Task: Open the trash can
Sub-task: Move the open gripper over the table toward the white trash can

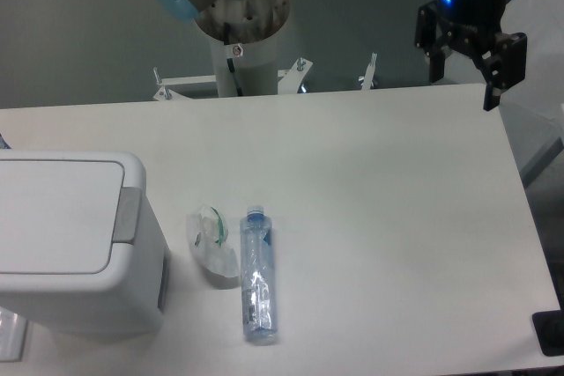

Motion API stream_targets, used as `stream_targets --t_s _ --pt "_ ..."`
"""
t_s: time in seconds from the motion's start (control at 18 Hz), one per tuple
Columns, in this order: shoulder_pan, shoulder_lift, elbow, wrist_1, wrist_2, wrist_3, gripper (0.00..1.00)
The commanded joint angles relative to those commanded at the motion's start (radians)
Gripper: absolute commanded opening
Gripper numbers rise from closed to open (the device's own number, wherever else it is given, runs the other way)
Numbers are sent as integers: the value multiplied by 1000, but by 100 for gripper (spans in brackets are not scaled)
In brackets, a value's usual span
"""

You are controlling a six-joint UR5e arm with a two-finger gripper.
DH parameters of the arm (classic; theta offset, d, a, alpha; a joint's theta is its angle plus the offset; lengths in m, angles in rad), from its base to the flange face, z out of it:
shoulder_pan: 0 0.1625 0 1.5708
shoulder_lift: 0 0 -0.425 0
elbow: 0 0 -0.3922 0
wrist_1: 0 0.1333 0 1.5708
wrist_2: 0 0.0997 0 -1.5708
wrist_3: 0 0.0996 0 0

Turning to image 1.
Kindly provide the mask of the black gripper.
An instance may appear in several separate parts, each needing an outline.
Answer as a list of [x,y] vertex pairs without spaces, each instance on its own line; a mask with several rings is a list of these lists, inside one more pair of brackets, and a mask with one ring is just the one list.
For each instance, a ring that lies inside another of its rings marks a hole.
[[528,39],[525,33],[500,33],[507,0],[433,0],[419,7],[414,45],[428,62],[431,84],[444,78],[449,51],[458,37],[471,48],[459,51],[473,62],[486,83],[483,108],[491,111],[501,95],[522,82],[526,74]]

